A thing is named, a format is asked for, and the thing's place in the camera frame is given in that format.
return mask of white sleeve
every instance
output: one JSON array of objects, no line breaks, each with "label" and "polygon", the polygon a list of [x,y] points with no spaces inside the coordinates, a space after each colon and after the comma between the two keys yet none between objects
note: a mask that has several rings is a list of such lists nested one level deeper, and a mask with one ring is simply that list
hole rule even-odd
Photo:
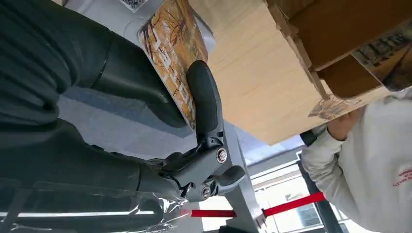
[{"label": "white sleeve", "polygon": [[302,165],[326,199],[360,224],[358,207],[335,156],[342,143],[325,130],[312,145],[302,150]]}]

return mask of plywood sheet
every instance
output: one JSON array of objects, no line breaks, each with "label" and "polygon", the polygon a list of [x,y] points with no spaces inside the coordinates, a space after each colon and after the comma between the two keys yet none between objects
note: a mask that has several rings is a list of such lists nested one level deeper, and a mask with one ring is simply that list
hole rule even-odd
[{"label": "plywood sheet", "polygon": [[[226,120],[269,144],[325,122],[308,117],[321,97],[263,1],[189,2],[216,38],[208,64]],[[374,90],[364,101],[384,94]]]}]

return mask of plastic wrap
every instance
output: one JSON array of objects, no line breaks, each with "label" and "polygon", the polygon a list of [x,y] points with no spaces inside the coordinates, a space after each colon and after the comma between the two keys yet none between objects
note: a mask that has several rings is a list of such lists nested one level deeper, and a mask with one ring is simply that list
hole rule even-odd
[{"label": "plastic wrap", "polygon": [[162,233],[189,215],[184,209],[187,201],[169,194],[1,187],[0,191],[2,233]]}]

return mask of orange printed card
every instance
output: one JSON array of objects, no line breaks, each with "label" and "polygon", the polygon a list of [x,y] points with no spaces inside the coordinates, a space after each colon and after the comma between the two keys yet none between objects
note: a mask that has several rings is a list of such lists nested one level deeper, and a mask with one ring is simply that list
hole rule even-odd
[{"label": "orange printed card", "polygon": [[188,0],[165,0],[139,30],[138,37],[186,123],[194,131],[196,111],[186,72],[194,61],[207,61],[207,50]]}]

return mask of sticker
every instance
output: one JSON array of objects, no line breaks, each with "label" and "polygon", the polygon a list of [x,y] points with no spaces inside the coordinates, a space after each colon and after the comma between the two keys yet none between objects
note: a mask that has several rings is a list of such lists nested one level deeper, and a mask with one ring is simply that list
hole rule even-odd
[{"label": "sticker", "polygon": [[329,100],[320,100],[309,113],[308,117],[320,117],[325,120],[332,120],[341,114],[354,109],[361,100],[341,100],[333,94],[329,94]]},{"label": "sticker", "polygon": [[187,125],[196,127],[186,72],[207,50],[187,0],[166,0],[138,32],[139,41]]},{"label": "sticker", "polygon": [[147,0],[120,0],[127,9],[131,10],[133,13],[147,2]]}]

